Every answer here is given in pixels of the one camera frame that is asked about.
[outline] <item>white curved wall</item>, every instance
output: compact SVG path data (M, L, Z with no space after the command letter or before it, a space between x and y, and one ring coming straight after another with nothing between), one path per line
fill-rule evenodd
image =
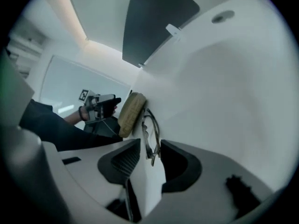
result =
M225 10L234 18L212 24ZM182 31L185 42L171 38L132 86L148 98L161 138L224 154L272 190L285 186L299 154L299 59L283 19L268 0L229 0ZM163 176L145 159L138 165L144 174L131 182L147 214Z

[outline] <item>white panel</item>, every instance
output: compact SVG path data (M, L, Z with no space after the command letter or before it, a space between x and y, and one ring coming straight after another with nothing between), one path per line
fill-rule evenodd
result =
M58 109L70 107L71 109L59 113L61 117L66 117L83 105L78 101L82 89L120 97L122 102L118 104L116 115L120 112L129 92L128 86L108 79L77 63L54 56L44 79L40 101L43 104L52 105L55 113L58 113ZM80 122L77 127L83 129L84 123Z

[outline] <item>dark ceiling panel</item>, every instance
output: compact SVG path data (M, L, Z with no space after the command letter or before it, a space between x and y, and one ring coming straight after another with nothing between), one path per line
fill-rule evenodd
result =
M170 36L168 24L180 27L198 12L193 0L130 0L122 59L135 66L144 63Z

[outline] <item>white bracket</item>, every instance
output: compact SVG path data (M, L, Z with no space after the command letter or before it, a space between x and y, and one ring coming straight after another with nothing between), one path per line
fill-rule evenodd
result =
M183 32L181 29L176 28L175 26L168 24L166 30L176 39L176 42L185 40Z

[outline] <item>hand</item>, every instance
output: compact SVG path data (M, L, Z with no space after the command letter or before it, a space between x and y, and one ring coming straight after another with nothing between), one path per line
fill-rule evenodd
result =
M115 113L115 110L116 110L116 109L117 109L117 106L114 107L114 110L113 110L112 114ZM85 106L82 106L82 107L81 107L81 113L82 113L82 117L83 117L85 120L89 120L89 115L88 115L88 112L87 112Z
M82 106L82 107L81 107L81 114L82 114L82 117L83 117L85 120L89 120L89 115L88 115L88 112L87 112L85 106Z
M113 110L113 113L112 113L112 114L114 114L114 113L115 113L115 110L116 110L116 109L117 109L117 106L115 106L115 107L114 107L114 110Z

